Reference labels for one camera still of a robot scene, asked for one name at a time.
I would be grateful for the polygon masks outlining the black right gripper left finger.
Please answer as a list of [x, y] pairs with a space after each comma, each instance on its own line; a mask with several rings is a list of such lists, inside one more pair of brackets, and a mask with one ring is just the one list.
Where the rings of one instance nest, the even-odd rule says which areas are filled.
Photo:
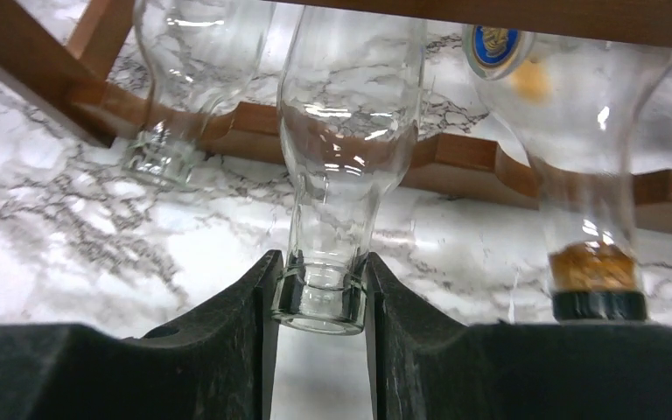
[[0, 419], [267, 419], [283, 267], [265, 253], [237, 282], [140, 338], [81, 324], [0, 325]]

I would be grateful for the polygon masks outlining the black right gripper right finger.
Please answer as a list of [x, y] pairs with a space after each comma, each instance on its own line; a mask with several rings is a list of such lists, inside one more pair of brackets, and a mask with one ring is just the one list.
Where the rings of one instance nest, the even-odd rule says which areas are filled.
[[376, 419], [672, 419], [672, 327], [463, 325], [370, 254]]

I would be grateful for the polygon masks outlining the clear glass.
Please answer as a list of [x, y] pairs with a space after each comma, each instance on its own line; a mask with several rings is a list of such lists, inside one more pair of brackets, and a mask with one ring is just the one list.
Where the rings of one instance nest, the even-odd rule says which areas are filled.
[[295, 190], [271, 306], [280, 324], [328, 335], [363, 330], [378, 208], [418, 139], [426, 39], [419, 18], [303, 9], [276, 104]]
[[122, 168], [143, 182], [187, 186], [205, 132], [224, 136], [262, 58], [268, 1], [138, 1], [133, 24], [148, 68], [147, 111]]

